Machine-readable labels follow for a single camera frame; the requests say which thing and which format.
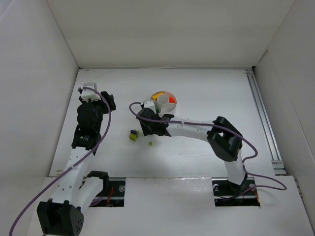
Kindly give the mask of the multicolour lego assembly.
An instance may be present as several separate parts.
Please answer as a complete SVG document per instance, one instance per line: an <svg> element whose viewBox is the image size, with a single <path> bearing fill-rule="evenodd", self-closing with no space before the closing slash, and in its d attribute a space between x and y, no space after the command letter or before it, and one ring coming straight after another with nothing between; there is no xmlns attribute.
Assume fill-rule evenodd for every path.
<svg viewBox="0 0 315 236"><path fill-rule="evenodd" d="M136 140L138 139L139 135L140 135L140 132L138 130L134 129L134 130L130 131L129 138L130 138L130 140L136 142Z"/></svg>

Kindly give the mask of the yellow sloped lego brick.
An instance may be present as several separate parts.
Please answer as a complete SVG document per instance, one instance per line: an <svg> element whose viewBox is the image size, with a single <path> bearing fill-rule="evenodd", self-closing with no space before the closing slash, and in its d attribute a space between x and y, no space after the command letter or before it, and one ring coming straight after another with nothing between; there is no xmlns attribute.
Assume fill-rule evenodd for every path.
<svg viewBox="0 0 315 236"><path fill-rule="evenodd" d="M164 92L159 92L159 93L155 93L152 95L152 100L155 100L157 101L158 97L161 96L161 95L164 95Z"/></svg>

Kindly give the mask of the orange round lego dish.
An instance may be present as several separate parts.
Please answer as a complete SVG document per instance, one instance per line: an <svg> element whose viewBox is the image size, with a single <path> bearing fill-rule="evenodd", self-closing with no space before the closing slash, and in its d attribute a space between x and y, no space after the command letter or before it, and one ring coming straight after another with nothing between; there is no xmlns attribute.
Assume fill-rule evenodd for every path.
<svg viewBox="0 0 315 236"><path fill-rule="evenodd" d="M176 101L173 97L169 97L169 103L176 104Z"/></svg>

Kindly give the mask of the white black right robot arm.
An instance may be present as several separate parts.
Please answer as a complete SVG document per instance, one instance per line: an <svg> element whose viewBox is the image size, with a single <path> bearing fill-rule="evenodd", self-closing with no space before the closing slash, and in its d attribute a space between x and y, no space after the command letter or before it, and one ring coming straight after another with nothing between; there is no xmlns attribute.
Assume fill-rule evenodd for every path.
<svg viewBox="0 0 315 236"><path fill-rule="evenodd" d="M245 190L248 175L242 164L242 134L226 118L217 117L210 126L197 125L196 121L174 115L160 117L150 108L142 108L136 117L145 136L187 137L209 143L216 157L224 162L230 194L237 195Z"/></svg>

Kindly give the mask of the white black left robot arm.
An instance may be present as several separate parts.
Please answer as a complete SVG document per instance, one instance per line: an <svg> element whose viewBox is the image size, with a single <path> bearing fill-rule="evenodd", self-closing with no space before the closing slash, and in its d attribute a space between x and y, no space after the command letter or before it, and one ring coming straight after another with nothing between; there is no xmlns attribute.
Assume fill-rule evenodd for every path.
<svg viewBox="0 0 315 236"><path fill-rule="evenodd" d="M71 153L63 173L55 180L58 186L49 200L39 202L37 216L45 235L80 235L84 213L94 198L109 184L106 172L91 172L87 168L105 138L101 135L103 115L116 109L114 96L106 91L82 87L77 108L77 126Z"/></svg>

